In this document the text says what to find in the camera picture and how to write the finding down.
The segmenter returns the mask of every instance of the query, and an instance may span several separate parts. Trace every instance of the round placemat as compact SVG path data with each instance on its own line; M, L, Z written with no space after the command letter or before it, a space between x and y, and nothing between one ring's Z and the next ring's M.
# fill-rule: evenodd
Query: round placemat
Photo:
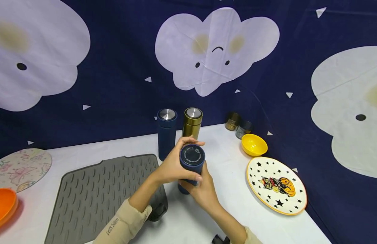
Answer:
M21 192L40 180L51 167L48 152L29 148L0 159L0 188Z
M307 195L302 181L276 159L253 158L247 166L247 180L253 193L278 213L297 215L306 207Z

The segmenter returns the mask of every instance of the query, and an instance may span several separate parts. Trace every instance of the gold thermos bottle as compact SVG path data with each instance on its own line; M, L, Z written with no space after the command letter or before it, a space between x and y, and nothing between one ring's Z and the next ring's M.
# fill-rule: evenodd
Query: gold thermos bottle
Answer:
M184 111L184 124L182 136L193 135L198 140L203 113L198 108L188 108Z

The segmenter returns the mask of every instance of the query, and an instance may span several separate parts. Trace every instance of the white plate with black stars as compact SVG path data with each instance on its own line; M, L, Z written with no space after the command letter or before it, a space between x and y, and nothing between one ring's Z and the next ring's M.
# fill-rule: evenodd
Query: white plate with black stars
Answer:
M253 193L278 213L297 215L306 207L307 195L302 181L276 159L253 158L247 166L247 180Z

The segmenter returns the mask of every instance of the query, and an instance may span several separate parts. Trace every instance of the beige sleeve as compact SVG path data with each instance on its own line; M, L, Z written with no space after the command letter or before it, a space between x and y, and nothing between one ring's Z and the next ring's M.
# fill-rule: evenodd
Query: beige sleeve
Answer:
M150 205L140 213L129 204L129 199L126 199L93 244L127 244L137 235L150 213Z
M252 231L248 227L244 227L245 231L247 232L247 239L245 240L244 244L262 244L262 242L252 233Z

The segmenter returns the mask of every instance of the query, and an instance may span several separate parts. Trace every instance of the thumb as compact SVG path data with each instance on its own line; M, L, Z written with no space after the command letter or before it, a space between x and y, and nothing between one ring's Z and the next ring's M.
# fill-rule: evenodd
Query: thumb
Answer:
M186 189L188 191L188 193L190 193L190 194L193 191L193 189L195 188L193 184L190 184L190 183L186 182L185 180L178 180L177 183L179 185L181 185L184 189Z
M195 180L195 181L202 181L202 176L196 172L183 169L184 173L181 177L181 179L187 179L187 180Z

